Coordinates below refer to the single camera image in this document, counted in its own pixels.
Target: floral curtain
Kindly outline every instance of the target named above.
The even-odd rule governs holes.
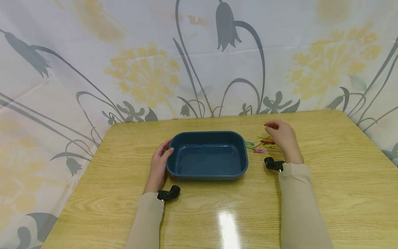
[[[115,123],[335,109],[398,165],[397,21],[394,0],[0,2],[0,248],[41,247]]]

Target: finger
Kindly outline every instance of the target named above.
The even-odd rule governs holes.
[[[161,157],[163,160],[167,160],[167,158],[169,158],[169,156],[171,156],[173,154],[174,148],[170,148],[167,151],[164,152],[163,156]]]
[[[277,129],[273,129],[273,128],[269,127],[269,126],[266,126],[266,127],[265,127],[265,131],[266,131],[269,135],[271,135],[271,137],[274,137],[274,135],[278,132]]]
[[[170,147],[170,143],[163,148],[162,155],[169,149],[169,147]]]
[[[166,141],[164,141],[163,143],[161,143],[160,145],[159,145],[159,147],[158,147],[158,149],[155,151],[155,153],[154,153],[154,155],[157,155],[157,156],[162,156],[162,154],[163,154],[163,149],[164,148],[168,148],[168,145],[169,145],[169,143],[171,142],[171,138],[170,139],[167,139]]]
[[[282,122],[281,120],[271,120],[271,121],[265,122],[265,123],[264,123],[264,126],[268,126],[268,127],[273,128],[273,129],[278,129],[279,126],[280,126],[282,123],[283,123],[283,122]]]

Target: blue plastic basin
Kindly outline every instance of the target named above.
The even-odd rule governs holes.
[[[183,132],[170,147],[166,168],[179,180],[232,181],[248,167],[245,141],[233,131]]]

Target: wooden table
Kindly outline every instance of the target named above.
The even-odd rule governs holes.
[[[320,211],[335,248],[398,247],[398,170],[345,114],[316,111],[113,125],[65,205],[43,248],[124,248],[158,145],[183,131],[232,130],[248,141],[263,123],[289,122],[311,169]],[[276,149],[248,151],[236,182],[175,182],[160,248],[280,248],[277,174],[264,170]]]

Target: black wrist device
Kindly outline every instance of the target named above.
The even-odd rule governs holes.
[[[274,161],[274,159],[272,157],[266,157],[264,159],[264,163],[265,163],[265,167],[267,169],[272,169],[278,172],[282,172],[283,171],[283,163],[284,161]]]
[[[160,190],[158,192],[158,199],[162,201],[174,200],[178,197],[180,190],[177,185],[173,185],[170,191]]]

